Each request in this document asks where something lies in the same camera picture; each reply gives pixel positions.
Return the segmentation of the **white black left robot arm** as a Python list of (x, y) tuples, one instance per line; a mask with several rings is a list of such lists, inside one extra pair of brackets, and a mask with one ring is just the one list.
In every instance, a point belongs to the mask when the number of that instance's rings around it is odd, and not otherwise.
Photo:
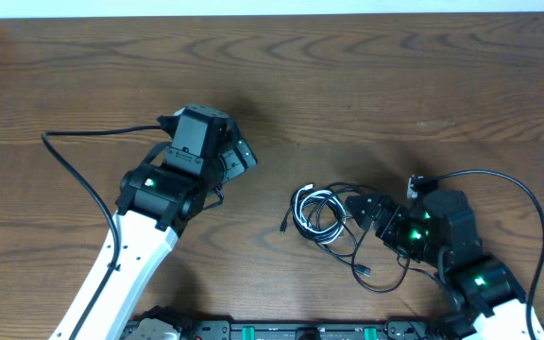
[(111, 211), (93, 186), (51, 145), (42, 142), (84, 187), (109, 226), (98, 256), (73, 303), (54, 330), (55, 339), (118, 339), (145, 287), (173, 251), (188, 222), (223, 200), (224, 185), (256, 166), (257, 159), (234, 119), (187, 105), (161, 116), (152, 129), (169, 141), (155, 144), (120, 182)]

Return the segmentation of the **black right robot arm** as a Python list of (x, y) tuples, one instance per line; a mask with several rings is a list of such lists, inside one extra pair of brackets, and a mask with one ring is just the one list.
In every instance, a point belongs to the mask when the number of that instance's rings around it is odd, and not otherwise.
[(418, 195), (410, 207), (389, 195), (352, 195), (346, 206), (362, 230), (398, 255), (436, 268), (452, 311), (429, 322), (428, 338), (544, 339), (514, 274), (484, 251), (463, 192), (437, 189)]

